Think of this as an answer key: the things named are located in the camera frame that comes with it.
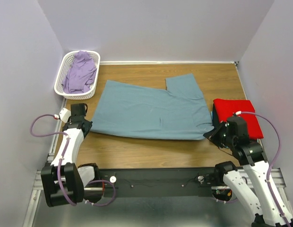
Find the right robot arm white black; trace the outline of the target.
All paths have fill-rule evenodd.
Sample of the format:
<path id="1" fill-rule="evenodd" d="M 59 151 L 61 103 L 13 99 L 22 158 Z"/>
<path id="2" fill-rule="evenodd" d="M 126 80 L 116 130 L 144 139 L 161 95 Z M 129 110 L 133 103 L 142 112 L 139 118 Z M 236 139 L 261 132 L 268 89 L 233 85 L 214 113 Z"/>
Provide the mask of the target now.
<path id="1" fill-rule="evenodd" d="M 271 175 L 273 163 L 268 162 L 263 147 L 250 139 L 243 114 L 242 111 L 234 113 L 204 137 L 218 148 L 231 150 L 253 187 L 245 183 L 231 161 L 215 165 L 213 172 L 199 183 L 228 186 L 251 216 L 253 227 L 293 227 L 293 215 L 284 204 Z"/>

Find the purple t shirt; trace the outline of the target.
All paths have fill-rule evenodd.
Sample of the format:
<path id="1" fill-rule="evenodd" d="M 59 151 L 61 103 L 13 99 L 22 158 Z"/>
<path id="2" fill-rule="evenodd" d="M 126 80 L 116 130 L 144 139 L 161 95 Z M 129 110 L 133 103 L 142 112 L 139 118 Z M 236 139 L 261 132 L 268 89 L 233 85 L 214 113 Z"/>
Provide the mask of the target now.
<path id="1" fill-rule="evenodd" d="M 90 90 L 94 83 L 97 67 L 88 52 L 79 51 L 62 82 L 63 91 L 67 94 L 82 94 Z"/>

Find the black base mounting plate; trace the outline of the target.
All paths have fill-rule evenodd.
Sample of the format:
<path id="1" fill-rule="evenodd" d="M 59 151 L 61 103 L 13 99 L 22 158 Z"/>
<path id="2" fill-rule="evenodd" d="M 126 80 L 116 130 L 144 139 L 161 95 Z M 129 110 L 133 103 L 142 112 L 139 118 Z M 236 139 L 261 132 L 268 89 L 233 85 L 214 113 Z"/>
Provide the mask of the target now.
<path id="1" fill-rule="evenodd" d="M 116 177 L 114 186 L 108 183 L 90 183 L 85 188 L 84 199 L 98 202 L 102 197 L 211 197 L 212 187 L 222 186 L 217 181 L 213 167 L 194 168 L 140 168 L 100 169 L 99 176 L 109 181 Z"/>

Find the folded black t shirt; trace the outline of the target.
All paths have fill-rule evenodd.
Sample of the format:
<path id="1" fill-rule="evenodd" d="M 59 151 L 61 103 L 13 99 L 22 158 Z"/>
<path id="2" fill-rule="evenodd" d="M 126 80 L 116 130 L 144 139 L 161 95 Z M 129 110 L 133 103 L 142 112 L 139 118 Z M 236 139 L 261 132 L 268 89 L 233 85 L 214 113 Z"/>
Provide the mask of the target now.
<path id="1" fill-rule="evenodd" d="M 216 128 L 220 124 L 218 113 L 216 111 L 215 105 L 212 108 L 212 125 Z"/>

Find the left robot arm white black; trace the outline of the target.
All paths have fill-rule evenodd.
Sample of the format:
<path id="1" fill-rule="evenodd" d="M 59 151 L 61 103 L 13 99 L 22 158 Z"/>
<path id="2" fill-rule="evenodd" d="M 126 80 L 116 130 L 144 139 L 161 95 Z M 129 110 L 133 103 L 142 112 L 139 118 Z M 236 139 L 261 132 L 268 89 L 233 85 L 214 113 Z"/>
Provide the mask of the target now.
<path id="1" fill-rule="evenodd" d="M 41 180 L 46 203 L 49 207 L 70 204 L 84 199 L 84 188 L 97 186 L 100 181 L 97 164 L 76 167 L 79 148 L 92 128 L 86 120 L 87 104 L 73 104 L 70 110 L 63 108 L 57 118 L 64 122 L 59 151 L 49 166 L 41 170 Z"/>

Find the blue-grey t shirt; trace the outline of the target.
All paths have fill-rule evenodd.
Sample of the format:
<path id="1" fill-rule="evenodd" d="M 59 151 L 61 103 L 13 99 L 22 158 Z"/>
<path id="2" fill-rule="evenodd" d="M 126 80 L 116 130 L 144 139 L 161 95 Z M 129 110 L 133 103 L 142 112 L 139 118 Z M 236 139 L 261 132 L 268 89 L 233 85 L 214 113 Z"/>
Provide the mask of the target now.
<path id="1" fill-rule="evenodd" d="M 212 118 L 193 74 L 166 78 L 166 89 L 109 80 L 92 132 L 152 140 L 202 140 Z"/>

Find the aluminium extrusion frame rail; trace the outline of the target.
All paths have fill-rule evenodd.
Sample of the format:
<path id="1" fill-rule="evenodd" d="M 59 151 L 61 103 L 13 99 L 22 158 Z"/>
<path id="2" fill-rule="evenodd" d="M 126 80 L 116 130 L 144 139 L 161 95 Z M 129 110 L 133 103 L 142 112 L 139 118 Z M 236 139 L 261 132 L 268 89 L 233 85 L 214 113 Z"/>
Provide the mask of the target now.
<path id="1" fill-rule="evenodd" d="M 80 145 L 92 127 L 87 110 L 85 103 L 72 104 L 53 115 L 64 126 L 58 154 L 40 172 L 49 207 L 80 202 L 100 206 L 104 197 L 113 201 L 117 197 L 211 196 L 222 203 L 239 201 L 253 227 L 293 227 L 293 215 L 271 176 L 273 165 L 261 144 L 249 137 L 243 112 L 220 121 L 213 110 L 214 128 L 205 133 L 218 148 L 229 148 L 240 167 L 227 161 L 213 168 L 99 169 L 95 163 L 76 166 Z"/>

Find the white perforated plastic basket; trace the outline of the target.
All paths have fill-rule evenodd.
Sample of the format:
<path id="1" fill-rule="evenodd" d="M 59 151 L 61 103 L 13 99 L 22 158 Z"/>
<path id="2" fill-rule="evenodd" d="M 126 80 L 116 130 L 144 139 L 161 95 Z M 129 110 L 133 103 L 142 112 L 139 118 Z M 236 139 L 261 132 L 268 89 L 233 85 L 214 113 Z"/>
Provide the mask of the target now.
<path id="1" fill-rule="evenodd" d="M 59 71 L 57 73 L 57 77 L 55 80 L 54 84 L 54 91 L 64 97 L 65 99 L 70 99 L 70 100 L 85 100 L 85 99 L 90 99 L 94 96 L 95 90 L 96 90 L 96 85 L 97 85 L 97 80 L 98 80 L 98 74 L 99 74 L 99 67 L 100 67 L 100 54 L 95 51 L 90 51 L 90 50 L 84 50 L 84 52 L 87 52 L 90 54 L 91 58 L 93 59 L 96 67 L 96 75 L 93 83 L 90 85 L 90 89 L 85 92 L 85 93 L 79 93 L 79 94 L 69 94 L 65 93 L 63 91 L 63 85 L 62 82 L 65 79 L 68 70 L 71 68 L 71 64 L 74 62 L 75 54 L 79 52 L 77 51 L 71 51 L 67 53 L 60 64 Z"/>

